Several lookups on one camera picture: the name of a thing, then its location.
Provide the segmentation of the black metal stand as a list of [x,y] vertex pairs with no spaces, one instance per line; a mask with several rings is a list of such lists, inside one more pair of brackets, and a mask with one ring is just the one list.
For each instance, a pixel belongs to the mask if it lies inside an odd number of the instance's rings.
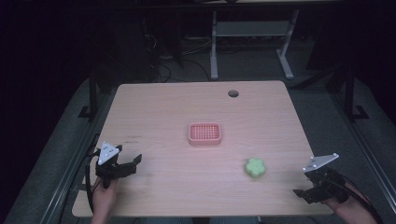
[[84,105],[78,116],[80,118],[88,119],[93,121],[97,114],[97,82],[94,69],[91,70],[89,75],[89,104]]
[[346,69],[345,101],[346,116],[354,122],[356,119],[368,119],[369,116],[361,105],[354,105],[355,78],[353,68],[349,65]]

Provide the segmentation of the green flower-shaped soap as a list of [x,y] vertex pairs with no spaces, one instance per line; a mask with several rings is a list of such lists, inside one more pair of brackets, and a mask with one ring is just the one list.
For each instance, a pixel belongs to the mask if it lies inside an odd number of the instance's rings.
[[262,159],[249,158],[244,166],[245,173],[252,178],[258,178],[265,174],[266,167]]

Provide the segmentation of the pink slotted soap dish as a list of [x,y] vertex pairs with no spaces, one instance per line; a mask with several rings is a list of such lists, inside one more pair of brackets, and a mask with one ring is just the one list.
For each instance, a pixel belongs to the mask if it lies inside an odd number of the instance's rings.
[[217,146],[221,142],[221,127],[216,122],[191,123],[188,141],[192,146]]

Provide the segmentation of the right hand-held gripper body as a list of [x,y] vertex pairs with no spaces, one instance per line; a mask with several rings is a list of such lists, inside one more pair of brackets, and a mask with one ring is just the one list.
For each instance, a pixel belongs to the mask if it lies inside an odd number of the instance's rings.
[[328,164],[339,158],[337,153],[325,156],[312,157],[308,164],[303,168],[305,176],[312,175],[317,179],[319,192],[318,202],[328,199],[335,199],[339,203],[345,202],[349,196],[344,190],[345,179]]

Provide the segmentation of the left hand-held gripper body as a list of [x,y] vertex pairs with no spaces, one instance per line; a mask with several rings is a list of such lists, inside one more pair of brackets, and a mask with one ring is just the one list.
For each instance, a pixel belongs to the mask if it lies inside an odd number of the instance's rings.
[[112,180],[124,178],[133,173],[133,164],[131,162],[118,164],[121,151],[122,145],[115,147],[108,142],[104,142],[100,148],[95,174],[102,179],[105,189],[110,186]]

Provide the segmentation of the white metal table frame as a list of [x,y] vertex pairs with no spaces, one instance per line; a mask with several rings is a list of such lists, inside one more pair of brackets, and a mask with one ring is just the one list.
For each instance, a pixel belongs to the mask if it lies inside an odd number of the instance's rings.
[[294,79],[287,51],[293,31],[299,16],[299,9],[295,9],[288,21],[219,21],[217,12],[212,14],[211,50],[210,50],[210,78],[219,78],[217,40],[219,37],[284,37],[283,45],[276,50],[277,58],[286,79]]

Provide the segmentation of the person's left hand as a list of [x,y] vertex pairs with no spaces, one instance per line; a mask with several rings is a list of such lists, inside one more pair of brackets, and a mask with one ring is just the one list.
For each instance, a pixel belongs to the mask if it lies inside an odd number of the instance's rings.
[[112,180],[107,189],[103,187],[100,177],[94,183],[95,189],[92,191],[93,215],[91,224],[107,224],[112,210],[117,200],[117,186],[119,180]]

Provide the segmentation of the person's right hand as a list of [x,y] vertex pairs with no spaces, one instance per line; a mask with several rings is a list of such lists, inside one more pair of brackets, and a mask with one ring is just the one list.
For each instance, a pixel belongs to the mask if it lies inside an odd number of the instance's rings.
[[345,202],[339,203],[335,199],[328,199],[325,201],[322,201],[323,204],[326,204],[328,207],[330,207],[333,212],[340,217],[341,212],[345,211],[352,211],[352,210],[365,210],[367,211],[366,208],[363,207],[363,205],[358,202],[355,198],[349,197]]

